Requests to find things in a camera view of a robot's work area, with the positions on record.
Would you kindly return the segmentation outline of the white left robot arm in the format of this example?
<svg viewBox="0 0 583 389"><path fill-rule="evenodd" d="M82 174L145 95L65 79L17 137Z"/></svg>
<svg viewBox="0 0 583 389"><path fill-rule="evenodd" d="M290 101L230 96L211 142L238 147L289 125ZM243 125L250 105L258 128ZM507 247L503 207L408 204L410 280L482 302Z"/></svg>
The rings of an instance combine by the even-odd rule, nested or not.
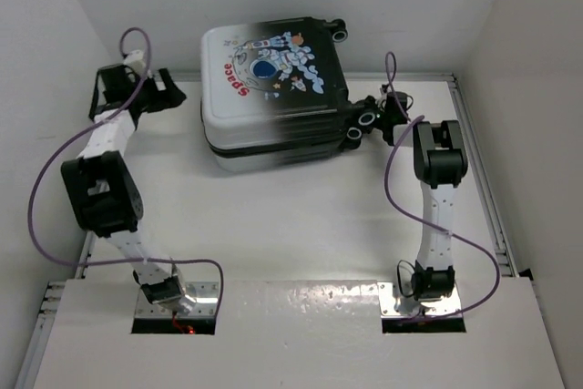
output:
<svg viewBox="0 0 583 389"><path fill-rule="evenodd" d="M185 283L176 263L142 239L143 201L124 153L142 114L178 107L186 95L166 68L159 70L163 88L153 77L141 82L139 74L139 67L123 64L98 70L89 110L98 127L60 171L80 228L119 250L149 303L179 312L186 302Z"/></svg>

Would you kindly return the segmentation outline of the grey suitcase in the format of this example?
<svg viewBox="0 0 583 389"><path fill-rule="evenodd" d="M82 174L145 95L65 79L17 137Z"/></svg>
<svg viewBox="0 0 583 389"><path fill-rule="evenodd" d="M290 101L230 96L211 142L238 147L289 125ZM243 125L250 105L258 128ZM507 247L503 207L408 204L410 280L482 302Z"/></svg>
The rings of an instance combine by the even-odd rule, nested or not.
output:
<svg viewBox="0 0 583 389"><path fill-rule="evenodd" d="M220 26L201 38L200 115L218 165L247 172L358 148L380 118L352 102L336 47L345 22L310 16Z"/></svg>

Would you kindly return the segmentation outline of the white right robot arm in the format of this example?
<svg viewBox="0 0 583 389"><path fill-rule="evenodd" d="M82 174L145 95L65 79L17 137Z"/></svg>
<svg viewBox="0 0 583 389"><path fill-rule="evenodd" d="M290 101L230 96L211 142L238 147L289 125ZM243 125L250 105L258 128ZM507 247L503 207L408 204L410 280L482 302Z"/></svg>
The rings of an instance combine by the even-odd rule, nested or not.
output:
<svg viewBox="0 0 583 389"><path fill-rule="evenodd" d="M392 147L384 172L386 194L390 193L389 175L398 149L413 150L414 174L423 195L423 216L419 218L399 207L396 209L423 225L422 239L415 263L411 265L410 291L399 292L402 297L419 302L438 301L449 297L455 287L451 250L454 198L468 171L468 158L457 120L408 121L407 112L402 108L406 100L407 95L402 92L392 103L381 104L367 97L360 119L381 130L384 141Z"/></svg>

